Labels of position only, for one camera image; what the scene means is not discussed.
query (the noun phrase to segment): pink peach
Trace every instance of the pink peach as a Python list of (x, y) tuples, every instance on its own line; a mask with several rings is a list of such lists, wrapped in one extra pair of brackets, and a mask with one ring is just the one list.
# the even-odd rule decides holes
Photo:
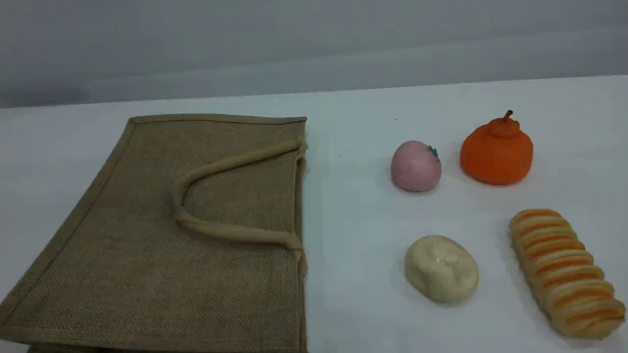
[(392, 157), (392, 182), (407, 191), (431, 190), (440, 181), (441, 169), (436, 149), (419, 141), (408, 141)]

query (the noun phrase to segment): burlap tote bag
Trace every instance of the burlap tote bag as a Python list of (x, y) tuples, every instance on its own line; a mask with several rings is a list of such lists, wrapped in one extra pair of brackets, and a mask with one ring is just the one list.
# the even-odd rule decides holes
[(130, 119), (0, 305), (0, 338), (39, 353), (303, 352), (305, 120)]

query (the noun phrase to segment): gray wall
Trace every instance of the gray wall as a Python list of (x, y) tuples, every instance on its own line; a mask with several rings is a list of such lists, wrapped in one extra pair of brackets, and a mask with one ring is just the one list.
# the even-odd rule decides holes
[(626, 73), (626, 0), (0, 3), (0, 106)]

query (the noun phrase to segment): rope handle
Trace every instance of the rope handle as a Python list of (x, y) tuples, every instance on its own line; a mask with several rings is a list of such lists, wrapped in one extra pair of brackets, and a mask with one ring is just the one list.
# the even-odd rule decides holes
[(303, 152), (306, 148), (307, 145), (305, 141), (302, 138), (298, 138), (242, 155), (226, 157), (222, 160), (189, 171), (179, 177), (172, 188), (172, 200), (175, 204), (175, 221), (181, 227), (225, 241), (282, 245), (292, 252), (296, 262), (299, 264), (301, 273), (305, 275), (307, 272), (305, 252), (295, 232), (267, 231), (266, 229), (244, 227), (241, 225), (207, 222), (189, 213), (183, 206), (183, 199), (190, 185), (198, 179), (295, 150), (297, 150), (296, 158), (298, 160), (303, 157)]

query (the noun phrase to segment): toy bread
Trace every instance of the toy bread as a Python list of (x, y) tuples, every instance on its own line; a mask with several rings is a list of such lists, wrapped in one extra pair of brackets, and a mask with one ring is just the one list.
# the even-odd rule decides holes
[(524, 210), (510, 221), (512, 245), (539, 305), (568, 337), (604, 339), (625, 306), (571, 225), (553, 210)]

